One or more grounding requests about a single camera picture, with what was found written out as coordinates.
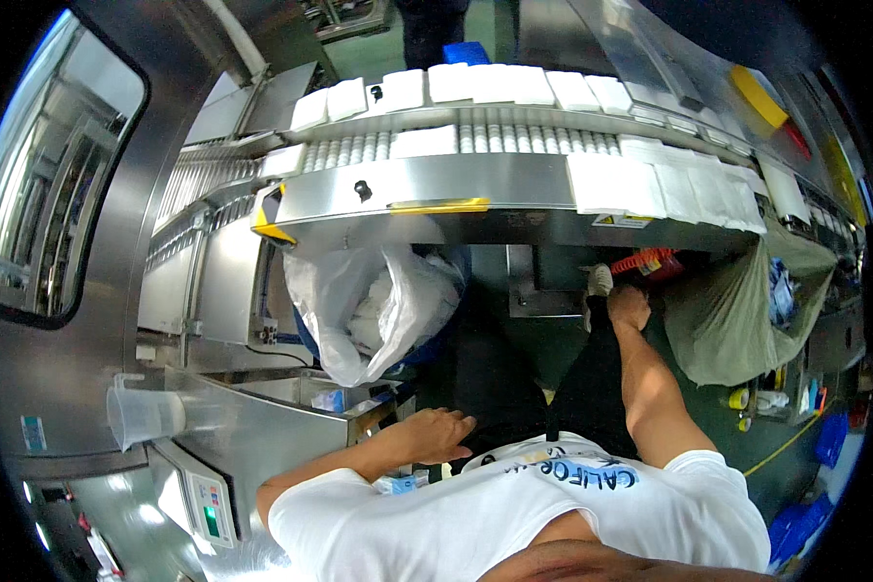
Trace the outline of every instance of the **green display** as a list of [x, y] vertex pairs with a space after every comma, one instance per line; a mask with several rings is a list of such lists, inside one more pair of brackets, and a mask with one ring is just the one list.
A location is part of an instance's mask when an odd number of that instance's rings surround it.
[[217, 528], [217, 510], [213, 507], [204, 507], [204, 517], [207, 520], [207, 529], [210, 535], [220, 537], [220, 530]]

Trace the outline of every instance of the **black pants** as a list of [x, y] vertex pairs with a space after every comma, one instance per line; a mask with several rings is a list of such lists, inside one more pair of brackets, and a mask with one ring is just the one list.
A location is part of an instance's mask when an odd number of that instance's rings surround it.
[[[568, 430], [608, 453], [638, 458], [621, 400], [621, 354], [603, 297], [589, 297], [592, 332], [547, 407], [540, 390], [496, 323], [464, 318], [456, 334], [456, 408], [475, 416], [463, 440], [474, 454], [547, 433]], [[458, 473], [468, 459], [453, 461]]]
[[443, 62], [443, 45], [461, 43], [468, 0], [396, 0], [404, 20], [404, 63], [424, 69]]

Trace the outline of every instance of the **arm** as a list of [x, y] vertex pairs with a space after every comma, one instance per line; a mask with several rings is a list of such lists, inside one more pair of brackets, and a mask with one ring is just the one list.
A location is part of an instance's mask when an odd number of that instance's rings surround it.
[[476, 419], [461, 411], [424, 409], [404, 422], [388, 426], [360, 444], [315, 459], [262, 483], [256, 491], [256, 509], [268, 529], [268, 512], [279, 495], [298, 483], [336, 469], [352, 469], [374, 482], [392, 469], [409, 463], [438, 465], [471, 456], [459, 442], [475, 428]]
[[650, 317], [643, 293], [616, 289], [608, 298], [608, 315], [621, 349], [621, 396], [628, 432], [640, 458], [657, 468], [686, 451], [716, 451], [715, 445], [685, 410], [679, 383], [640, 330]]

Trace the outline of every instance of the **sneaker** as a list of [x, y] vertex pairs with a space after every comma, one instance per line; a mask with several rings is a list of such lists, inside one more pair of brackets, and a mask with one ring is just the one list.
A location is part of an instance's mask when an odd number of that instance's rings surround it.
[[594, 266], [580, 266], [582, 271], [588, 273], [588, 283], [585, 287], [585, 297], [582, 298], [582, 321], [586, 332], [592, 332], [591, 311], [588, 309], [588, 302], [584, 299], [591, 296], [607, 297], [614, 288], [614, 279], [611, 275], [611, 269], [604, 263], [600, 262]]

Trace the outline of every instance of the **hand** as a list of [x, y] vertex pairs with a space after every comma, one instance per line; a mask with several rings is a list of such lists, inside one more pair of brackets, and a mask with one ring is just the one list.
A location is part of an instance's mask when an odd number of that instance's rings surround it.
[[608, 318], [613, 325], [627, 324], [638, 332], [642, 331], [650, 319], [650, 305], [646, 295], [636, 287], [613, 289], [608, 296]]
[[462, 411], [426, 408], [407, 417], [404, 422], [388, 426], [369, 439], [378, 440], [384, 454], [394, 456], [398, 466], [407, 463], [439, 465], [472, 456], [459, 442], [476, 427], [476, 419], [463, 417]]

